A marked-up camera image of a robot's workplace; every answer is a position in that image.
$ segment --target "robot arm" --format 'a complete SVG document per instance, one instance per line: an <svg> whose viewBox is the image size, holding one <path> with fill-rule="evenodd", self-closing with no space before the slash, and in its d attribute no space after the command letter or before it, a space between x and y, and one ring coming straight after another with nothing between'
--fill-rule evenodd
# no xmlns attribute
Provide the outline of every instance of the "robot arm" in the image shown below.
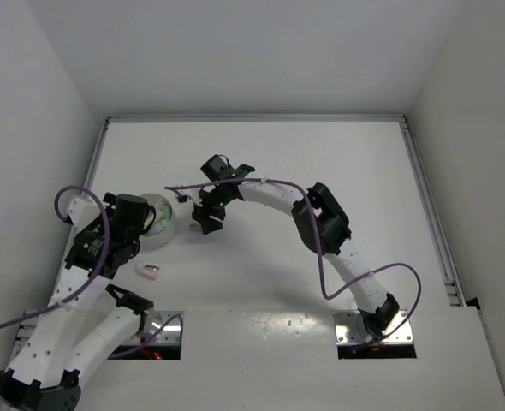
<svg viewBox="0 0 505 411"><path fill-rule="evenodd" d="M251 178L253 181L216 185L211 191L200 190L193 197L200 199L194 204L193 219L204 234L221 229L225 218L224 207L232 200L252 201L268 206L290 216L296 223L300 238L314 253L317 252L311 216L302 195L295 188L271 182L263 183L255 169L242 164L234 169L220 156L213 156L201 170L212 181ZM330 190L322 183L308 189L308 199L313 208L320 211L315 217L321 243L321 251L346 283L371 272L360 256L351 238L349 219ZM380 283L370 275L350 287L363 317L366 329L380 337L399 311L399 304Z"/></svg>
<svg viewBox="0 0 505 411"><path fill-rule="evenodd" d="M72 202L68 223L90 220L85 200ZM104 202L110 223L110 238L104 238L101 218L96 217L74 238L66 265L56 285L50 306L60 308L39 317L26 347L0 371L0 398L22 411L71 411L80 399L81 387L98 366L125 339L144 326L151 301L110 285L119 266L140 250L139 237L151 207L141 197L106 194ZM77 289L90 281L92 268L100 259L104 242L109 242L102 269L74 299ZM107 289L116 298L116 308L76 347L80 328L95 300Z"/></svg>

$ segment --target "purple wire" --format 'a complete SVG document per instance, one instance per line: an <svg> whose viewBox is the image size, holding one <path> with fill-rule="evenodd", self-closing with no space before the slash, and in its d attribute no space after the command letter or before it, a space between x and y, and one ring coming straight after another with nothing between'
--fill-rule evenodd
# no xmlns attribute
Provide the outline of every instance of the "purple wire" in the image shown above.
<svg viewBox="0 0 505 411"><path fill-rule="evenodd" d="M91 283L98 276L98 274L100 274L100 272L102 270L102 267L104 265L106 257L108 256L108 248L110 246L110 222L108 221L108 215L106 214L106 210L104 209L104 205L103 205L102 201L89 188L85 188L85 187L77 186L77 185L70 185L70 186L66 186L64 188L61 188L61 190L58 193L56 193L55 201L54 201L56 216L59 217L61 220L66 221L66 218L61 214L61 212L58 208L58 203L61 199L61 196L69 190L83 191L86 194L88 194L92 198L92 200L97 204L98 209L100 210L100 216L102 217L102 223L103 223L103 229L104 229L104 244L102 246L98 262L95 265L95 268L92 270L91 276L89 276L87 281L85 281L83 283L83 285L81 285L81 287L79 287L74 293L72 293L68 297L64 298L62 300L63 303L67 303L67 302L72 301L75 297L80 295L89 285L91 285ZM1 323L0 330L3 328L10 327L11 325L17 325L17 324L21 323L22 321L26 321L27 319L33 319L33 318L38 317L42 314L50 313L51 311L54 311L59 307L60 307L60 304L56 303L56 304L53 304L52 306L42 308L41 310L35 311L33 313L25 314L25 315L18 317L16 319L11 319L9 321Z"/></svg>
<svg viewBox="0 0 505 411"><path fill-rule="evenodd" d="M319 229L318 229L318 225L317 225L317 220L315 218L315 211L313 210L312 202L310 201L310 199L307 196L306 190L304 190L304 188L302 188L298 184L295 184L293 182L286 182L284 180L274 180L274 179L270 179L270 178L267 178L267 179L261 179L261 178L234 178L234 179L220 180L220 181L217 181L217 182L203 182L203 183L200 183L200 184L193 184L193 185L189 185L189 186L165 187L165 189L169 190L169 191L172 191L173 193L176 193L177 195L181 195L181 193L180 193L179 190L190 190L190 189L195 189L195 188L205 188L205 187L210 187L210 186L216 186L218 184L229 184L229 183L236 183L236 182L267 182L269 184L282 184L284 186L289 186L289 187L292 187L292 188L296 188L300 192L300 194L302 194L302 197L304 198L304 201L306 202L308 214L310 215L310 222L312 224L313 240L315 242L315 249L316 249L316 254L317 254L317 257L318 257L319 283L321 285L321 294L323 295L323 298L325 300L330 301L330 300L335 299L338 295L340 295L341 293L343 293L344 291L346 291L347 289L349 289L351 286L353 286L354 284L358 283L359 281L361 281L361 280L363 280L363 279L365 279L365 278L367 278L367 277L369 277L371 275L370 272L362 274L362 275L354 278L353 280L345 283L335 293L333 293L331 295L327 294L327 289L326 289L326 285L325 285L325 281L324 281L323 251L322 251L322 248L321 248L321 238L320 238L320 235L319 235ZM418 273L416 272L416 270L414 270L410 265L405 264L405 263L393 263L393 264L389 264L389 265L385 265L383 267L380 267L380 268L374 270L373 273L376 274L378 272L387 270L389 268L397 267L397 266L408 268L408 270L410 270L412 272L412 274L416 277L416 281L418 282L418 292L416 294L416 299L415 299L415 301L413 303L413 306L410 309L410 311L408 311L407 316L389 334L387 334L385 336L382 336L380 338L372 339L369 342L365 342L363 344L358 344L357 348L366 347L366 346L372 345L374 343L380 343L382 340L388 338L393 333L395 333L397 330L399 330L411 318L411 316L413 315L414 311L416 310L416 306L418 305L418 303L420 301L420 297L422 295L422 282L421 282L420 277L419 277Z"/></svg>
<svg viewBox="0 0 505 411"><path fill-rule="evenodd" d="M161 334L164 330L164 328L169 324L171 323L174 319L178 319L179 322L181 323L181 334L180 334L180 337L179 337L179 345L182 346L182 332L184 331L184 327L183 327L183 320L182 320L182 315L181 314L175 314L173 315L172 317L170 317L169 319L167 319L167 321L165 321L160 327L158 330L156 330L153 334L151 334L151 336L149 336L148 338L146 338L143 342L141 342L138 346L136 347L133 347L131 349L128 349L126 351L122 351L121 353L117 353L117 354L112 354L110 357L108 357L109 360L115 360L115 359L118 359L118 358L123 358L123 357L127 357L128 355L130 354L134 354L136 353L137 351L145 348L149 343L151 343L152 341L154 341L157 336L159 334Z"/></svg>

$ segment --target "purple cable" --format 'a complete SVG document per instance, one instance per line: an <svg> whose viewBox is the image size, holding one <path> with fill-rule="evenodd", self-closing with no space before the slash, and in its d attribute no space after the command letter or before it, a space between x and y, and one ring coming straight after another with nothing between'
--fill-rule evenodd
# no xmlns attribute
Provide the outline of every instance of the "purple cable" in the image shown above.
<svg viewBox="0 0 505 411"><path fill-rule="evenodd" d="M172 317L168 318L167 321L165 321L160 327L158 330L156 330L153 334L151 334L151 336L149 336L148 338L146 338L143 342L140 343L140 345L136 346L136 347L133 347L131 349L128 349L126 351L122 351L121 353L117 353L117 354L112 354L110 357L108 357L109 360L116 360L118 358L123 358L123 357L127 357L128 355L130 354L134 354L136 353L137 351L145 348L149 343L151 343L152 341L154 341L157 336L159 334L161 334L164 330L164 328L170 323L172 322L174 319L178 319L179 322L181 323L181 334L180 334L180 337L179 337L179 345L182 346L182 332L184 331L184 327L183 327L183 320L182 320L182 315L181 314L175 314L173 315Z"/></svg>
<svg viewBox="0 0 505 411"><path fill-rule="evenodd" d="M100 216L102 217L102 223L103 223L103 229L104 229L104 244L102 246L101 252L100 252L100 257L98 259L97 264L95 265L95 268L93 269L91 276L83 283L81 287L79 287L74 293L70 294L68 297L64 298L62 302L67 303L72 301L75 297L80 295L91 283L94 281L94 279L100 274L100 271L102 270L102 267L104 265L104 262L106 260L106 257L108 256L108 248L110 246L110 222L108 221L108 215L106 214L106 211L104 209L104 205L102 201L95 195L93 191L91 191L89 188L85 188L82 186L76 186L76 185L71 185L71 186L66 186L64 188L61 188L61 190L56 194L55 196L55 213L56 215L63 221L66 221L66 218L61 214L60 210L58 209L58 203L61 199L61 196L66 193L69 190L80 190L88 194L92 200L97 204L98 209L100 210ZM38 317L42 314L50 313L51 311L56 310L57 308L60 307L60 304L53 304L52 306L48 306L46 308L42 308L41 310L35 311L33 313L29 313L26 315L23 315L19 318L16 319L11 319L9 321L6 321L4 323L0 324L0 330L3 328L10 327L11 325L16 325L21 323L22 321L26 321L27 319L33 319L35 317Z"/></svg>
<svg viewBox="0 0 505 411"><path fill-rule="evenodd" d="M367 278L367 277L369 277L371 275L370 272L362 274L362 275L354 278L352 281L349 281L349 282L345 283L342 287L340 287L332 295L328 295L327 294L327 289L326 289L325 282L324 282L323 251L322 251L322 248L321 248L321 238L319 236L319 230L318 230L318 225L317 225L316 218L315 218L315 212L314 212L313 207L312 207L312 202L310 201L310 199L307 196L306 190L304 190L304 188L302 188L298 184L295 184L293 182L286 182L284 180L273 180L273 179L270 179L270 178L267 178L267 179L262 179L262 178L234 178L234 179L220 180L220 181L217 181L217 182L203 182L203 183L200 183L200 184L193 184L193 185L189 185L189 186L165 187L165 189L169 190L169 191L172 191L173 193L176 193L177 195L181 195L181 193L180 193L179 190L190 190L190 189L194 189L194 188L205 188L205 187L210 187L210 186L216 186L218 184L229 184L229 183L235 183L235 182L267 182L269 184L282 184L284 186L289 186L289 187L292 187L292 188L296 188L300 192L300 194L302 194L302 197L304 197L304 201L306 202L308 214L310 215L310 222L312 224L313 240L315 242L315 249L316 249L316 254L317 254L317 257L318 257L319 283L321 285L321 294L323 295L323 298L325 300L330 301L330 300L335 299L338 295L340 295L341 293L343 293L345 290L349 289L354 284L358 283L359 281L361 281L361 280L363 280L363 279L365 279L365 278ZM416 281L418 282L418 292L416 294L416 299L415 299L415 301L413 303L413 306L410 309L410 311L407 313L407 316L401 321L401 323L399 325L397 325L397 327L394 328L393 331L391 331L389 334L387 334L385 336L382 336L382 337L376 338L376 339L372 339L369 342L366 342L364 344L358 344L358 346L357 346L358 348L366 347L366 346L372 345L374 343L379 343L382 340L388 338L394 332L396 332L397 330L399 330L411 318L411 316L413 315L414 311L416 310L416 306L418 305L420 297L422 295L422 282L421 282L420 277L419 277L418 273L416 272L416 270L414 270L410 265L405 264L405 263L393 263L393 264L385 265L384 267L380 267L380 268L374 270L372 273L376 274L378 272L387 270L389 268L397 267L397 266L408 268L408 270L410 270L412 272L412 274L416 277Z"/></svg>

